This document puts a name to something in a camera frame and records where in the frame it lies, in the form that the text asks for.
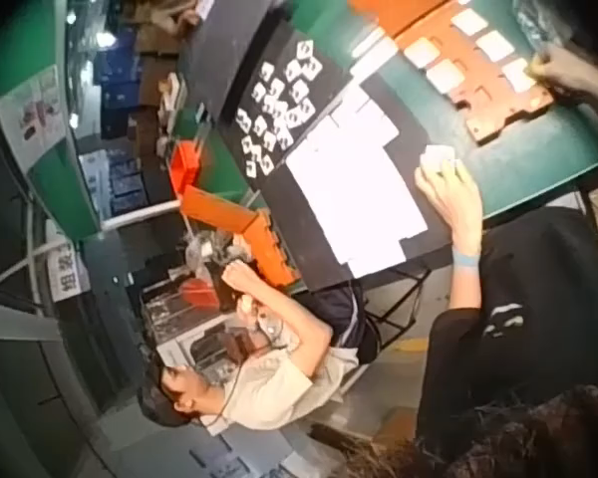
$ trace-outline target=floor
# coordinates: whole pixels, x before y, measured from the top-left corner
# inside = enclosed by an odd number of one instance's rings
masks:
[[[598,197],[592,194],[594,205]],[[549,205],[584,209],[580,196],[566,194]],[[416,324],[405,337],[384,351],[355,382],[343,402],[330,401],[308,416],[308,420],[327,423],[350,433],[371,437],[395,407],[416,408],[421,397],[426,365],[426,342],[434,319],[446,309],[449,301],[451,267],[433,271],[424,283]],[[385,312],[412,286],[406,279],[367,293],[368,310]],[[391,320],[405,325],[414,304],[414,295],[394,312]],[[390,334],[389,327],[382,334]]]

